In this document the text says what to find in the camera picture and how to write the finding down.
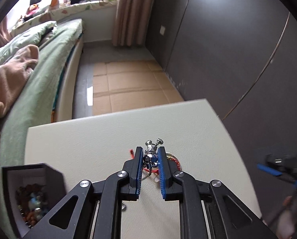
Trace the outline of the right hand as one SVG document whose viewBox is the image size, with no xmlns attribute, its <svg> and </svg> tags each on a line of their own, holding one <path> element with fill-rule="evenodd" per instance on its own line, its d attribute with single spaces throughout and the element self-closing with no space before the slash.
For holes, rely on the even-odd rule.
<svg viewBox="0 0 297 239">
<path fill-rule="evenodd" d="M 276 235 L 278 238 L 292 238 L 297 225 L 297 194 L 286 197 L 283 206 L 284 210 L 277 221 Z"/>
</svg>

